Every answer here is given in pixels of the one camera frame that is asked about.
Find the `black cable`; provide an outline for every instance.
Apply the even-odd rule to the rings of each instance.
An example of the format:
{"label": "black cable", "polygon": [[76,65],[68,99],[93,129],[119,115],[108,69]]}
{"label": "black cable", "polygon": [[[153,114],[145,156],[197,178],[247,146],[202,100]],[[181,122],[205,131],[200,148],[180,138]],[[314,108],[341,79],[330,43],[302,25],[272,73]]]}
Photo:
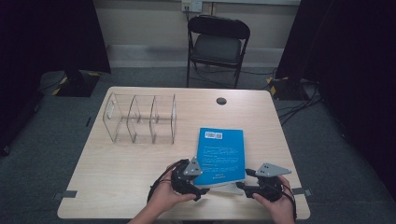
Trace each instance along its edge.
{"label": "black cable", "polygon": [[274,68],[274,70],[273,70],[273,78],[275,78],[276,71],[277,71],[277,67]]}
{"label": "black cable", "polygon": [[279,120],[285,119],[281,123],[281,126],[283,126],[289,119],[291,119],[299,111],[301,111],[301,110],[303,110],[303,109],[305,109],[305,108],[307,108],[309,106],[315,105],[318,102],[320,102],[321,101],[321,97],[319,97],[319,99],[314,102],[314,100],[317,98],[317,96],[316,96],[317,92],[318,92],[318,85],[316,85],[315,91],[314,91],[314,93],[312,94],[312,96],[310,97],[310,99],[308,101],[304,101],[303,103],[301,103],[301,104],[299,104],[299,105],[297,105],[295,107],[286,107],[286,108],[278,109],[277,111],[284,110],[284,109],[287,109],[287,108],[291,108],[291,110],[289,112],[287,112],[287,113],[285,113],[285,114],[283,114],[281,116],[278,116]]}
{"label": "black cable", "polygon": [[210,8],[210,15],[211,16],[214,16],[213,15],[213,8],[215,7],[215,3],[214,2],[212,2],[212,8]]}
{"label": "black cable", "polygon": [[190,15],[189,15],[190,8],[184,7],[184,12],[186,13],[187,22],[189,22],[190,21]]}
{"label": "black cable", "polygon": [[[197,68],[197,70],[200,70],[201,72],[204,73],[226,73],[226,72],[234,72],[234,70],[218,70],[218,71],[206,71],[203,69],[199,69]],[[248,72],[248,71],[243,71],[241,70],[240,73],[247,73],[247,74],[251,74],[251,75],[259,75],[259,76],[266,76],[266,75],[273,75],[275,72],[276,68],[270,72],[270,73],[254,73],[254,72]]]}
{"label": "black cable", "polygon": [[165,182],[165,181],[172,182],[172,180],[171,180],[171,179],[163,179],[163,180],[160,180],[160,183],[161,183],[161,182]]}
{"label": "black cable", "polygon": [[[246,72],[246,71],[241,71],[241,73],[248,73],[248,74],[252,74],[252,75],[264,76],[264,75],[274,75],[275,70],[276,70],[276,68],[274,68],[273,72],[271,72],[271,73],[253,73],[253,72]],[[200,78],[196,78],[196,77],[190,77],[190,79],[193,79],[193,80],[210,82],[210,83],[213,83],[213,84],[216,84],[216,85],[220,85],[220,86],[225,87],[225,88],[231,88],[231,87],[233,87],[233,84],[217,82],[217,81],[210,80],[210,79],[207,78],[207,77],[203,77],[202,74],[200,74],[200,72],[212,74],[212,73],[234,72],[234,70],[205,71],[205,70],[203,70],[203,69],[197,68],[197,69],[195,70],[195,73],[196,73],[201,79],[200,79]],[[268,86],[269,86],[269,83],[268,83],[267,85],[265,85],[264,87],[260,88],[260,90],[264,90],[264,89],[267,88]]]}
{"label": "black cable", "polygon": [[172,165],[170,165],[165,172],[163,172],[160,177],[158,177],[158,179],[154,182],[154,184],[151,186],[151,189],[149,190],[148,193],[148,202],[152,196],[152,194],[154,193],[154,190],[158,187],[158,185],[162,182],[163,177],[171,170],[173,170],[175,167],[177,167],[178,165],[180,165],[184,160],[180,160],[177,161],[175,163],[173,163]]}
{"label": "black cable", "polygon": [[296,200],[295,200],[295,198],[294,198],[294,194],[293,194],[293,192],[291,191],[291,189],[290,189],[288,186],[282,184],[282,187],[287,188],[287,189],[290,191],[290,194],[291,194],[291,197],[290,197],[290,195],[287,194],[287,193],[285,193],[283,190],[276,189],[276,188],[274,188],[273,186],[271,186],[271,185],[269,185],[269,184],[265,184],[265,183],[264,183],[264,185],[265,185],[266,187],[270,188],[270,189],[273,189],[273,190],[275,190],[275,191],[280,192],[281,194],[285,195],[285,196],[290,200],[291,206],[293,207],[293,218],[294,218],[294,221],[295,221],[295,220],[297,219],[297,206],[296,206]]}

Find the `book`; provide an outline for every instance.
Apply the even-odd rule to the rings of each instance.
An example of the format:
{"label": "book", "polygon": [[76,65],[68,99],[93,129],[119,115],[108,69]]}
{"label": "book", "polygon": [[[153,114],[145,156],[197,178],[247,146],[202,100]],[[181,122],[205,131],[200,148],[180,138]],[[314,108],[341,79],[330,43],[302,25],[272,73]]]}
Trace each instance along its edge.
{"label": "book", "polygon": [[203,171],[194,179],[198,188],[214,188],[245,180],[243,131],[201,128],[197,160]]}

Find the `black folding chair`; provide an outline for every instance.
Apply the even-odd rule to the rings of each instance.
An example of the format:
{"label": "black folding chair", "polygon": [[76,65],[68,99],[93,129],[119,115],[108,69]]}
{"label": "black folding chair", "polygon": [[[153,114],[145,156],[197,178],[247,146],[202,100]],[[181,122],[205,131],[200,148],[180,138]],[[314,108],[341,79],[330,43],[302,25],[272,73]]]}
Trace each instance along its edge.
{"label": "black folding chair", "polygon": [[[239,20],[200,15],[189,20],[189,58],[187,65],[187,87],[190,81],[190,65],[197,63],[235,69],[236,89],[250,29]],[[195,42],[193,34],[198,34]]]}

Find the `chair backrest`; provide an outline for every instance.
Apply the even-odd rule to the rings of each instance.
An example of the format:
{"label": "chair backrest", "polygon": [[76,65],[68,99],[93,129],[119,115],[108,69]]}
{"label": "chair backrest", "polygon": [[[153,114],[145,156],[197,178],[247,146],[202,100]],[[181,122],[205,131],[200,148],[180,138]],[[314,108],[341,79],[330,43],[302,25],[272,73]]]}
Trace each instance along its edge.
{"label": "chair backrest", "polygon": [[245,40],[250,37],[250,29],[244,22],[209,15],[191,18],[188,28],[189,33],[219,35]]}

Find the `wooden table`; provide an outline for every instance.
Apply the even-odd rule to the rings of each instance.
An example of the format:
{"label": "wooden table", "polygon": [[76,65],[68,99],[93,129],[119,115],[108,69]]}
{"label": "wooden table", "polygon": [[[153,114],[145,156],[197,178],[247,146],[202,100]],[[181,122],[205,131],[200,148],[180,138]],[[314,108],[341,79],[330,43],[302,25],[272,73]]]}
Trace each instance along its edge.
{"label": "wooden table", "polygon": [[[111,141],[103,122],[106,99],[111,92],[140,95],[175,94],[176,138],[173,145],[118,145]],[[226,105],[216,100],[223,97]],[[132,218],[146,204],[149,187],[166,166],[196,155],[201,127],[242,129],[247,168],[257,170],[270,162],[292,170],[286,178],[292,188],[301,186],[267,91],[204,90],[179,88],[112,87],[99,110],[67,190],[75,198],[63,198],[60,218]],[[256,178],[247,177],[247,184]],[[298,219],[310,211],[304,195],[296,195]],[[209,191],[198,202],[178,204],[160,219],[254,220],[269,219],[269,213],[245,195]]]}

